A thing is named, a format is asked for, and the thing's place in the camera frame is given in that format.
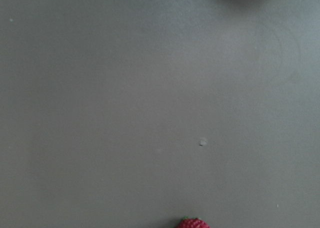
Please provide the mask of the red strawberry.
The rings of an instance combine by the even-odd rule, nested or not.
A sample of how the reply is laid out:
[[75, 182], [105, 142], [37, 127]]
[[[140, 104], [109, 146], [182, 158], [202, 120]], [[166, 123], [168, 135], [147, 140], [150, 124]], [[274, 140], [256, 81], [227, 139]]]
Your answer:
[[202, 219], [184, 217], [175, 228], [210, 228], [210, 226]]

